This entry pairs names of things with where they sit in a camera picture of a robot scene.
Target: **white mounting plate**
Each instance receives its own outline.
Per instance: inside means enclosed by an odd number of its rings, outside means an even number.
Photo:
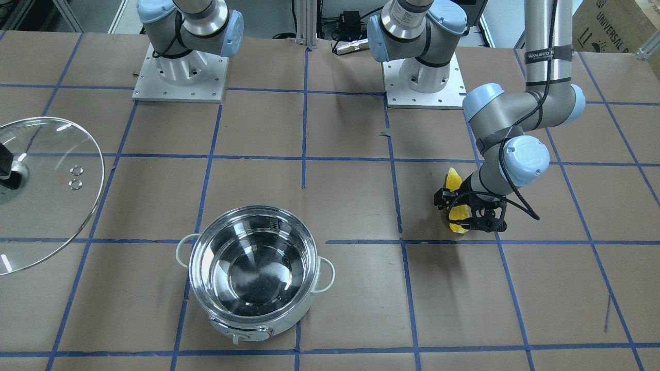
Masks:
[[[383,80],[387,92],[387,106],[392,108],[435,108],[460,110],[465,98],[465,84],[456,54],[449,62],[449,79],[445,88],[437,93],[425,94],[409,88],[399,77],[404,59],[383,63]]]
[[[145,62],[133,90],[134,100],[147,102],[222,103],[229,58],[202,53],[210,70],[204,79],[191,85],[174,85],[160,76],[156,61],[151,57],[154,48],[149,44]]]

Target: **white pot handle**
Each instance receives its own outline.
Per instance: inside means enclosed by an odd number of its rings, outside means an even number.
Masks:
[[[190,241],[190,240],[192,240],[192,239],[194,239],[194,238],[198,238],[198,237],[200,237],[200,236],[201,236],[201,234],[199,234],[199,233],[189,234],[189,235],[187,235],[186,237],[183,237],[183,238],[181,239],[181,241],[179,241],[179,244],[176,246],[176,252],[174,253],[174,256],[176,257],[176,261],[177,261],[179,264],[181,264],[182,267],[184,267],[184,268],[188,268],[188,265],[181,261],[181,257],[179,256],[179,254],[181,254],[181,248],[183,247],[183,245],[184,245],[186,242],[188,242],[188,241]]]
[[[332,287],[332,285],[335,283],[335,274],[336,274],[335,266],[328,259],[325,259],[322,256],[319,256],[318,258],[319,258],[318,261],[317,261],[318,269],[319,270],[321,269],[321,263],[327,264],[327,266],[330,267],[330,269],[332,270],[332,279],[330,280],[330,283],[325,288],[322,288],[321,290],[317,290],[316,285],[314,285],[314,288],[310,291],[312,294],[323,294],[324,292],[328,291]]]

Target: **blue plastic cap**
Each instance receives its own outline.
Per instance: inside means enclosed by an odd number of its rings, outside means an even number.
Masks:
[[[367,37],[369,38],[369,49],[372,57],[378,62],[388,62],[387,46],[385,45],[385,34],[380,26],[378,15],[372,15],[367,23]]]
[[[448,32],[455,35],[465,33],[467,15],[463,8],[450,0],[435,0],[428,10],[431,19]]]
[[[563,122],[571,122],[584,113],[584,108],[587,105],[587,98],[584,96],[584,92],[578,85],[571,84],[571,87],[576,92],[576,105],[573,107],[573,112],[568,116],[568,118]]]
[[[240,11],[232,11],[229,17],[229,23],[224,33],[224,41],[222,42],[222,49],[220,49],[221,57],[234,57],[238,54],[238,50],[243,43],[243,29],[245,28],[245,20]]]
[[[496,83],[481,85],[468,93],[463,99],[465,122],[470,122],[482,108],[503,93],[502,87]]]
[[[165,18],[176,6],[172,0],[138,0],[137,14],[140,22],[147,24]]]
[[[550,153],[540,140],[530,135],[521,135],[510,139],[504,146],[504,163],[513,184],[524,187],[548,170]]]

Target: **glass lid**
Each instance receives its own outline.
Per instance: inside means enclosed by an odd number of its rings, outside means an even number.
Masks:
[[[61,118],[0,126],[0,144],[0,275],[7,275],[55,255],[83,230],[105,166],[94,138]]]

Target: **metal pot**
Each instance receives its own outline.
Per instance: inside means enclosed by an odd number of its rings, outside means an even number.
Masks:
[[[179,253],[194,238],[186,266]],[[211,325],[234,344],[286,331],[305,315],[315,296],[335,282],[333,264],[317,256],[312,234],[302,221],[271,206],[224,213],[201,234],[183,238],[176,259],[188,267],[193,292]],[[330,267],[332,278],[319,290],[321,263]]]

